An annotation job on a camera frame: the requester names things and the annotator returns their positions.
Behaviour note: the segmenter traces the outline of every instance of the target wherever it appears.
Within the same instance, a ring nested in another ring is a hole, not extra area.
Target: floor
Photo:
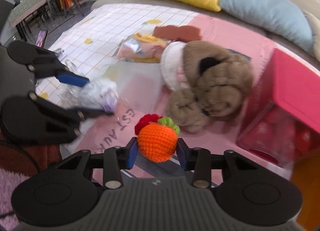
[[[87,16],[91,12],[92,4],[93,2],[88,2],[86,6],[81,7],[81,10],[85,16]],[[64,31],[70,29],[74,24],[78,23],[82,19],[83,17],[77,11],[75,13],[68,14],[66,18],[63,13],[61,13],[55,18],[55,20],[50,18],[50,20],[46,21],[45,23],[38,19],[40,26],[36,23],[32,25],[30,27],[31,34],[27,30],[26,36],[28,43],[35,44],[39,30],[47,29],[49,31],[49,34],[44,48],[48,49]],[[5,46],[8,45],[11,41],[13,41],[13,39],[10,39],[8,42],[6,42]]]

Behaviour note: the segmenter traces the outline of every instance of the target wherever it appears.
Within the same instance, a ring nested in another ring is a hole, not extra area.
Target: brown scalloped object
[[[194,26],[156,26],[153,36],[185,43],[202,39],[200,29]]]

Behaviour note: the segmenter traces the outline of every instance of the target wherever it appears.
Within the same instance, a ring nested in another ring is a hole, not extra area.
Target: phone screen
[[[48,30],[46,29],[40,30],[37,37],[36,46],[44,48],[47,35],[48,35]]]

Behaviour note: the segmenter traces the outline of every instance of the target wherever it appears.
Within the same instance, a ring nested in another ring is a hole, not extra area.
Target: white checkered tablecloth
[[[154,26],[187,25],[197,12],[142,4],[107,4],[93,10],[82,21],[59,37],[49,48],[64,49],[66,59],[72,61],[90,80],[99,75],[106,64],[114,64],[112,58],[120,41],[131,34],[141,32],[149,20],[159,20]],[[60,103],[58,93],[61,83],[54,77],[44,79],[36,93]]]

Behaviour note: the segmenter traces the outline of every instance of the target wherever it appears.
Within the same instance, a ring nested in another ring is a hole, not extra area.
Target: stuffed dog
[[[187,131],[241,111],[252,88],[252,66],[241,54],[206,41],[173,42],[162,54],[161,72],[173,91],[167,116]]]

